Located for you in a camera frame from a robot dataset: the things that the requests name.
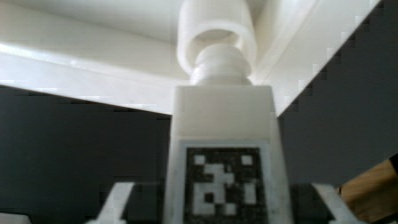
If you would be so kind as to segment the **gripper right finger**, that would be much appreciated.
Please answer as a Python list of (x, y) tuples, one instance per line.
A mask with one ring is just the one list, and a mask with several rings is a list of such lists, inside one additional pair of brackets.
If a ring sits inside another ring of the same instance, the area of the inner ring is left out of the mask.
[(313, 187), (333, 214), (329, 224), (366, 224), (366, 222), (357, 219), (350, 211), (334, 186), (329, 184), (313, 183)]

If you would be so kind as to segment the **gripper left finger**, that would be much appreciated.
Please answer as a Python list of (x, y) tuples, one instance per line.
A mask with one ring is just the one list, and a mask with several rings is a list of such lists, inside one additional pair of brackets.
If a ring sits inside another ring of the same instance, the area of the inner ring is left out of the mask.
[(123, 212), (134, 186), (134, 182), (118, 182), (114, 184), (98, 217), (86, 224), (126, 224)]

